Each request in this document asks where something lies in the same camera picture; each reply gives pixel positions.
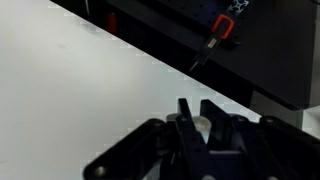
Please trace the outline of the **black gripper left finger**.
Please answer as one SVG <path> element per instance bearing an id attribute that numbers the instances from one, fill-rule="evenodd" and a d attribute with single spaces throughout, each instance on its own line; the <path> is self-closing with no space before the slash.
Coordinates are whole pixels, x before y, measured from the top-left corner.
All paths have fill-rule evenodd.
<path id="1" fill-rule="evenodd" d="M 159 180 L 201 180 L 206 170 L 202 137 L 186 99 L 165 120 L 151 118 L 99 155 L 83 170 L 84 180 L 142 180 L 155 166 Z"/>

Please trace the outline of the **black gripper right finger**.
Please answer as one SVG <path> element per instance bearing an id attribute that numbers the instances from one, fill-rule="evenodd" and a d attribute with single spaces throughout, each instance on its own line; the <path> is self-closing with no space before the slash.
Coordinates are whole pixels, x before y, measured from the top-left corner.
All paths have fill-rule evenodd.
<path id="1" fill-rule="evenodd" d="M 227 180 L 320 180 L 320 142 L 275 116 L 258 122 L 203 100 L 212 124 L 207 148 Z"/>

